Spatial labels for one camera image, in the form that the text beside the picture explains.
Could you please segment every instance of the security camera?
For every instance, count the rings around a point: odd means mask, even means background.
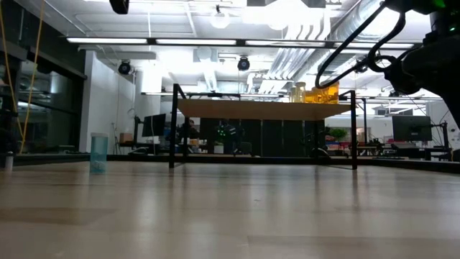
[[[123,60],[121,65],[118,67],[118,72],[122,75],[131,75],[134,72],[134,68],[129,64],[129,60]]]
[[[239,62],[238,62],[238,70],[247,71],[250,65],[251,64],[249,63],[249,60],[247,59],[247,57],[240,57]]]
[[[110,0],[110,5],[117,14],[128,14],[129,0]]]

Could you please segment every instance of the wooden floor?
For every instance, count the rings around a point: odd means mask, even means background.
[[[0,258],[459,258],[460,177],[110,162],[0,178]]]

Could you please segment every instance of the computer monitor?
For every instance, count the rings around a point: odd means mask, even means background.
[[[165,134],[166,114],[147,116],[142,128],[143,137],[163,136]]]
[[[428,116],[393,116],[395,141],[431,141],[431,118]]]

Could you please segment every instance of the green light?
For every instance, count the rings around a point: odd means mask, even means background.
[[[433,3],[434,3],[438,8],[446,8],[446,4],[444,3],[444,0],[433,0]]]

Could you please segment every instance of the shelf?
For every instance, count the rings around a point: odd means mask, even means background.
[[[318,121],[351,110],[349,104],[298,104],[267,101],[179,99],[186,117]]]

